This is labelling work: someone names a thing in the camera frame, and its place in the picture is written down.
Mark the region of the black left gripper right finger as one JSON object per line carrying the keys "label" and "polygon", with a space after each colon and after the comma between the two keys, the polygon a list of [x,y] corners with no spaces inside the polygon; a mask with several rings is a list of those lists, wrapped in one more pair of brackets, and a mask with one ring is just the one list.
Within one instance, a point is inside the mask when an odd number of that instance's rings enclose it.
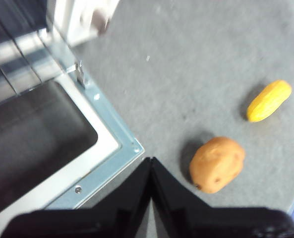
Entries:
{"label": "black left gripper right finger", "polygon": [[294,221],[263,207],[214,208],[151,159],[152,199],[172,238],[294,238]]}

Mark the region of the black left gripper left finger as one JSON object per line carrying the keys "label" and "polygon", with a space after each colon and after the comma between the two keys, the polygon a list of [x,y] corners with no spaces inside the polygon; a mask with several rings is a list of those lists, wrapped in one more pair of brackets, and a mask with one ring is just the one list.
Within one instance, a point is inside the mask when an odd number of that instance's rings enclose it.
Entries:
{"label": "black left gripper left finger", "polygon": [[13,218],[3,238],[124,238],[134,237],[150,201],[151,159],[92,208],[39,210]]}

